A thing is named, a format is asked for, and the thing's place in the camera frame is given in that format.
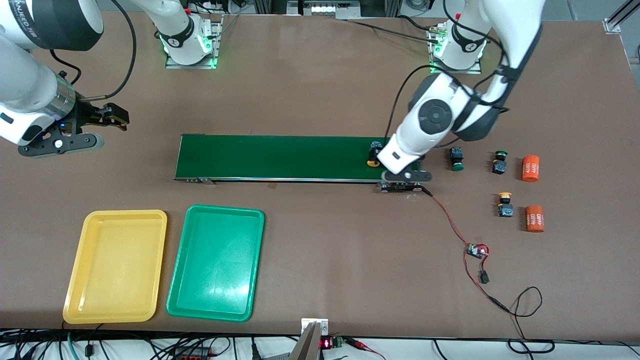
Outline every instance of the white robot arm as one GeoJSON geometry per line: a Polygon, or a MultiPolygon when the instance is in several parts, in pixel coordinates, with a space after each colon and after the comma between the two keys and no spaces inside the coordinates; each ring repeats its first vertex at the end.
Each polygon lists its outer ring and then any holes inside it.
{"type": "Polygon", "coordinates": [[[213,51],[211,20],[197,14],[187,15],[178,0],[132,2],[149,15],[166,52],[176,63],[192,65],[213,51]]]}
{"type": "MultiPolygon", "coordinates": [[[[464,26],[466,24],[462,22],[471,19],[474,25],[468,28],[480,32],[493,28],[502,40],[505,56],[497,74],[485,94],[473,94],[471,88],[446,74],[428,76],[416,90],[409,103],[409,112],[396,133],[378,154],[387,169],[394,174],[402,172],[436,146],[449,131],[464,141],[486,137],[538,43],[544,3],[545,0],[467,0],[460,24],[464,26]],[[478,19],[484,19],[486,25],[478,26],[478,19]]],[[[452,22],[447,26],[449,29],[455,27],[452,22]]],[[[470,33],[473,32],[466,30],[464,33],[461,29],[455,37],[449,37],[452,39],[447,44],[449,53],[465,54],[462,49],[469,43],[484,41],[477,37],[465,38],[470,33]]],[[[442,59],[446,64],[447,56],[442,59]]],[[[474,61],[475,57],[467,56],[466,59],[474,61]]]]}
{"type": "MultiPolygon", "coordinates": [[[[188,15],[177,0],[135,0],[160,32],[164,47],[181,65],[211,53],[211,22],[188,15]]],[[[86,51],[104,26],[95,0],[0,0],[0,136],[29,157],[97,149],[99,135],[82,126],[126,131],[128,113],[113,103],[93,107],[29,49],[86,51]]]]}

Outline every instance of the orange cylinder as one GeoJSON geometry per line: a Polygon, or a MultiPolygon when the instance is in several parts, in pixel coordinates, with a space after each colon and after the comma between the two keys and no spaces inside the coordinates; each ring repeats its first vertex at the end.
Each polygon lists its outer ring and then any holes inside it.
{"type": "Polygon", "coordinates": [[[535,183],[540,177],[540,158],[527,155],[522,159],[522,181],[535,183]]]}
{"type": "Polygon", "coordinates": [[[530,233],[542,233],[545,230],[545,214],[540,205],[527,206],[527,231],[530,233]]]}

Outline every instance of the yellow tray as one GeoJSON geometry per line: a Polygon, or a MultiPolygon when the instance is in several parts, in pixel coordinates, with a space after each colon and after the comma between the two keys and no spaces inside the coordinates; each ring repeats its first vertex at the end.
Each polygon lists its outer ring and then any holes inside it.
{"type": "Polygon", "coordinates": [[[143,322],[156,311],[166,232],[160,210],[84,220],[62,315],[68,323],[143,322]]]}

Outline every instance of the brown table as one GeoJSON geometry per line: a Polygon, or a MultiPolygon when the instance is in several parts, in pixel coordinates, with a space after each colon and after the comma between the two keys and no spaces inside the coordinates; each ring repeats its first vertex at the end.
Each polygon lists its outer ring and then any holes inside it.
{"type": "MultiPolygon", "coordinates": [[[[91,51],[59,53],[83,69],[77,89],[87,96],[112,91],[129,63],[124,20],[103,15],[105,35],[91,51]]],[[[381,136],[399,85],[425,62],[424,43],[324,17],[243,16],[225,35],[218,70],[165,70],[150,20],[131,16],[138,61],[114,99],[129,110],[128,132],[92,129],[104,137],[103,150],[42,160],[0,142],[0,327],[60,326],[91,211],[162,209],[170,225],[156,315],[107,328],[293,334],[300,318],[317,316],[353,335],[516,336],[509,316],[465,275],[462,244],[424,194],[173,180],[182,133],[381,136]],[[246,323],[164,310],[184,214],[196,203],[266,214],[246,323]]],[[[401,20],[373,22],[420,34],[401,20]]],[[[43,51],[36,56],[63,68],[43,51]]],[[[487,52],[487,61],[496,58],[487,52]]],[[[421,79],[408,84],[396,125],[421,79]]],[[[486,290],[505,304],[526,286],[543,292],[538,314],[521,321],[531,338],[640,340],[638,100],[617,36],[599,22],[546,22],[511,111],[485,140],[460,144],[464,171],[449,170],[445,149],[428,154],[429,189],[469,241],[492,248],[486,290]],[[498,149],[509,151],[503,176],[490,173],[498,149]],[[538,183],[519,180],[527,154],[541,158],[538,183]],[[513,192],[516,218],[496,216],[504,191],[513,192]],[[524,231],[530,204],[544,206],[545,233],[524,231]]],[[[536,299],[524,302],[530,310],[536,299]]]]}

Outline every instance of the green tray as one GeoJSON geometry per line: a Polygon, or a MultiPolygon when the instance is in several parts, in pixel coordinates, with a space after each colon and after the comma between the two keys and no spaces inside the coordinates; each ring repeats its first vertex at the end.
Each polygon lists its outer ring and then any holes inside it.
{"type": "Polygon", "coordinates": [[[182,135],[175,179],[377,183],[371,142],[349,136],[182,135]]]}
{"type": "Polygon", "coordinates": [[[247,321],[253,309],[263,227],[260,210],[191,206],[184,219],[167,313],[247,321]]]}

